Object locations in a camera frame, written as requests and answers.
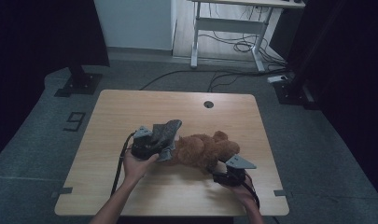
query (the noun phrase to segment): black curtain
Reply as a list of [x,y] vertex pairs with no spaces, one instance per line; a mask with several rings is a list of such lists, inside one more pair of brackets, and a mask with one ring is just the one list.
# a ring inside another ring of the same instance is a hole
[[378,190],[378,0],[310,1],[288,62]]
[[109,66],[92,0],[0,1],[0,151],[44,90],[70,64]]

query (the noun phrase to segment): brown stuffed animal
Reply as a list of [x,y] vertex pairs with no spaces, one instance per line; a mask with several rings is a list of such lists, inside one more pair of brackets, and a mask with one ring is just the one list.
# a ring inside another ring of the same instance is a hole
[[218,161],[227,161],[238,154],[240,148],[237,143],[229,140],[221,131],[215,132],[211,137],[206,134],[194,134],[188,137],[179,137],[172,150],[172,159],[165,164],[184,164],[200,168],[202,172],[212,171]]

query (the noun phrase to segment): wooden table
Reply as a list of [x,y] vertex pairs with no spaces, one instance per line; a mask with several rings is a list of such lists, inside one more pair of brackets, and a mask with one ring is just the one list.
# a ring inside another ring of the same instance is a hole
[[[211,101],[212,108],[204,102]],[[253,95],[167,91],[102,91],[64,188],[55,207],[60,216],[94,215],[112,189],[119,154],[129,135],[141,125],[181,119],[179,134],[213,135],[221,130],[241,147],[240,155],[258,169],[248,170],[264,216],[288,213],[273,154]],[[183,165],[152,164],[121,213],[141,217],[234,217],[245,210],[211,175]]]
[[[293,0],[282,1],[282,0],[190,0],[197,3],[197,14],[195,17],[195,27],[194,27],[194,42],[191,49],[191,62],[190,66],[192,68],[197,67],[198,61],[198,33],[200,30],[205,31],[220,31],[220,32],[230,32],[230,33],[241,33],[241,34],[252,34],[258,35],[259,38],[256,41],[254,48],[251,52],[253,58],[255,59],[256,66],[259,72],[265,72],[262,56],[259,53],[261,47],[262,39],[264,38],[265,32],[268,27],[270,17],[273,13],[275,7],[281,8],[304,8],[305,4],[301,1],[300,3],[295,3]],[[246,6],[257,6],[257,7],[268,7],[267,16],[264,21],[242,21],[242,20],[226,20],[220,18],[203,18],[200,17],[201,3],[218,3],[218,4],[229,4],[229,5],[246,5]]]

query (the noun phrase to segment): gray carpet floor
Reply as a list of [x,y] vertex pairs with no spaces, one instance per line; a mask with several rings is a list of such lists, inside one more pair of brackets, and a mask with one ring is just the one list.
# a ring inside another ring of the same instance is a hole
[[[240,69],[201,65],[197,69]],[[0,223],[88,223],[90,217],[59,217],[54,213],[100,91],[139,90],[154,78],[187,63],[112,60],[110,68],[87,66],[104,76],[94,95],[54,97],[69,78],[67,69],[46,77],[46,89],[30,116],[0,154]],[[190,72],[164,77],[148,91],[207,91],[213,73]],[[321,111],[280,105],[267,77],[240,77],[214,92],[253,94],[258,102],[290,212],[287,223],[378,223],[378,194],[341,137]],[[219,80],[233,81],[233,77]],[[77,132],[67,132],[72,112],[86,113]],[[271,217],[267,223],[275,223]],[[246,223],[237,217],[234,223]]]

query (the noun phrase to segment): person's left hand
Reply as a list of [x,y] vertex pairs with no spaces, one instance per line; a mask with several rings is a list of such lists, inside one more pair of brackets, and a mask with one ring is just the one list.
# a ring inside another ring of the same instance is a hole
[[130,181],[136,184],[145,175],[148,166],[156,161],[159,156],[159,154],[154,154],[147,161],[140,161],[133,156],[131,150],[127,148],[123,161],[125,173],[124,182]]

